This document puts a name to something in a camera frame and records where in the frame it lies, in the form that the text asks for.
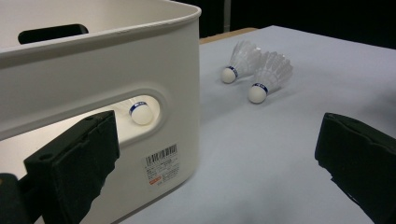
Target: white storage box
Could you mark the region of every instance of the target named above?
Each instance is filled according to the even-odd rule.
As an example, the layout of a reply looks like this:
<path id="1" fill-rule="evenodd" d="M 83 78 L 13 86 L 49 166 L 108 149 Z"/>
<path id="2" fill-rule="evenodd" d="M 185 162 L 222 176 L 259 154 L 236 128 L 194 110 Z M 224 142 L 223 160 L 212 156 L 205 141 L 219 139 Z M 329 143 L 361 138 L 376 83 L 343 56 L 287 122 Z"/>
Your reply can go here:
<path id="1" fill-rule="evenodd" d="M 23 177 L 27 156 L 113 109 L 120 158 L 83 223 L 116 221 L 185 181 L 198 160 L 200 14 L 158 0 L 0 0 L 0 173 Z M 23 31 L 68 24 L 88 33 L 19 42 Z M 148 125 L 128 114 L 136 96 L 153 111 Z M 146 158 L 174 147 L 174 174 L 152 181 Z"/>

